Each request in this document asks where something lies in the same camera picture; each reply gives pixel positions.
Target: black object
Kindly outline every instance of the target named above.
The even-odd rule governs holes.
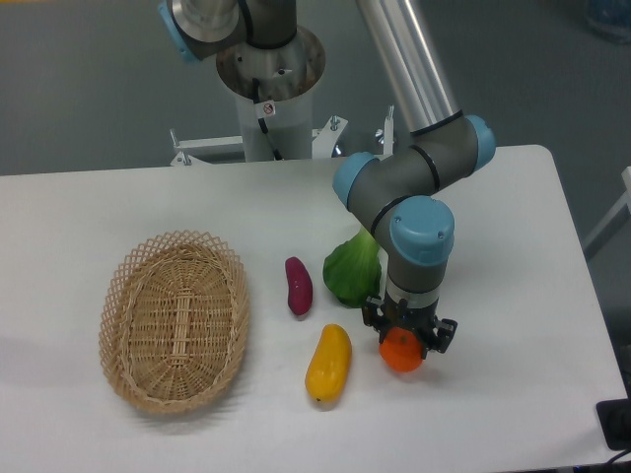
[[[601,401],[596,411],[607,446],[612,450],[631,448],[631,400]]]
[[[427,353],[445,353],[456,334],[457,322],[436,316],[438,301],[423,308],[408,308],[407,300],[396,304],[386,293],[386,300],[367,298],[362,306],[364,325],[373,327],[379,333],[379,343],[383,343],[392,327],[408,330],[421,343],[425,360]]]

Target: white table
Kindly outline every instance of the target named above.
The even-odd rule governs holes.
[[[331,190],[338,161],[0,178],[0,471],[482,472],[603,462],[595,404],[624,397],[559,178],[537,146],[440,193],[456,247],[439,316],[459,322],[417,372],[385,368],[359,310],[337,305],[323,258],[358,229]],[[143,415],[99,366],[105,292],[125,254],[209,231],[243,258],[251,331],[230,395],[183,418]],[[306,321],[284,261],[315,282]],[[353,365],[335,409],[304,376],[321,328]]]

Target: toy orange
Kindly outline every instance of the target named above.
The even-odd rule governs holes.
[[[392,327],[384,342],[379,346],[379,353],[396,372],[412,372],[421,366],[423,347],[412,332]]]

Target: screw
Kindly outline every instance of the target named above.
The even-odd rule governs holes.
[[[339,116],[333,115],[331,116],[331,131],[337,131],[337,125],[339,125]]]

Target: metal bracket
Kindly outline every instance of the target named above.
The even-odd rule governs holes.
[[[622,172],[626,191],[604,214],[583,242],[583,254],[589,261],[618,233],[631,217],[631,167]]]
[[[348,120],[333,115],[322,129],[313,130],[313,159],[330,159],[333,156],[337,142],[346,125],[348,125]],[[244,150],[244,139],[241,136],[179,141],[175,135],[175,130],[171,129],[170,134],[175,151],[175,158],[171,161],[171,166],[208,165],[212,164],[213,161],[224,162],[226,155]],[[209,162],[196,159],[194,155],[209,157]]]

